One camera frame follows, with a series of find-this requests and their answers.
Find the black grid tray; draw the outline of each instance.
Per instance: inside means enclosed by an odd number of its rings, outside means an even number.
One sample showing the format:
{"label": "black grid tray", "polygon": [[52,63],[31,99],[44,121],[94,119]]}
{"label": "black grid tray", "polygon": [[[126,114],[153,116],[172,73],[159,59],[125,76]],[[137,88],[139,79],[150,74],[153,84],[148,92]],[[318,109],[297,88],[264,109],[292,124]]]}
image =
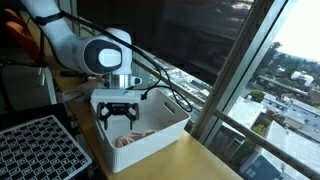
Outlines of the black grid tray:
{"label": "black grid tray", "polygon": [[70,179],[92,163],[55,116],[0,132],[0,179]]}

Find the white plastic bin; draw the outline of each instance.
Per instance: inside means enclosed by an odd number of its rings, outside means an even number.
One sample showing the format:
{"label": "white plastic bin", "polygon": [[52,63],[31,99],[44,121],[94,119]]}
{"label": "white plastic bin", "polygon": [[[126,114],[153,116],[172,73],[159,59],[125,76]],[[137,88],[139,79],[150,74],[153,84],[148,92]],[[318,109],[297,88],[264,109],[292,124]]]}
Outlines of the white plastic bin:
{"label": "white plastic bin", "polygon": [[[103,90],[95,90],[91,97],[94,109],[98,101],[103,102],[101,92]],[[121,148],[115,147],[115,139],[131,133],[129,119],[125,116],[111,116],[106,131],[102,121],[95,121],[100,143],[104,147],[104,155],[114,173],[178,140],[190,118],[187,112],[159,89],[149,91],[147,100],[141,101],[139,108],[140,119],[133,123],[132,130],[157,132]]]}

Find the sky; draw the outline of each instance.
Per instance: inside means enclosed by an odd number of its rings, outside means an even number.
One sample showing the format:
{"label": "sky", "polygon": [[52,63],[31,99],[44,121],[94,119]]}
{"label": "sky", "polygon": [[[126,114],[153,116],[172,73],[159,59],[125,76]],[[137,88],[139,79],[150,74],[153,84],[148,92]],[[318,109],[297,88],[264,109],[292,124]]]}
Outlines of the sky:
{"label": "sky", "polygon": [[320,0],[297,0],[274,42],[281,52],[320,62]]}

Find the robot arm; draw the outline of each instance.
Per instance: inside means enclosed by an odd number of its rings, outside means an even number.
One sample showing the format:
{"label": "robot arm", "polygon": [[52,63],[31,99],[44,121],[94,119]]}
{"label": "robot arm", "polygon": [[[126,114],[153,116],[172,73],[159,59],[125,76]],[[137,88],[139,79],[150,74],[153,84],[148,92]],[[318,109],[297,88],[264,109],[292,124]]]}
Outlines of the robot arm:
{"label": "robot arm", "polygon": [[[33,19],[52,16],[60,12],[54,0],[21,0],[21,2]],[[119,88],[131,86],[131,49],[103,35],[79,38],[70,30],[63,18],[39,25],[39,27],[49,40],[60,64],[88,74],[98,75],[112,72],[113,78],[117,77],[117,81],[121,81],[121,78],[122,81],[126,81],[126,84],[119,85]],[[128,33],[113,28],[107,31],[131,44]]]}

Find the table surface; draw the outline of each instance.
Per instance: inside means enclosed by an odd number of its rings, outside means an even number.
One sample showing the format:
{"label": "table surface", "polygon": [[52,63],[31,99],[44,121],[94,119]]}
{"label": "table surface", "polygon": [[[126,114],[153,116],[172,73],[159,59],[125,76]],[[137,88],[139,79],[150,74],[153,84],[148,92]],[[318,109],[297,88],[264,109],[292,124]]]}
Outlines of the table surface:
{"label": "table surface", "polygon": [[[77,77],[62,77],[59,71],[53,71],[52,75],[61,91],[73,89],[83,83]],[[114,174],[109,169],[98,142],[90,108],[74,101],[69,101],[68,106],[78,117],[82,134],[107,179],[241,179],[186,131],[176,142]]]}

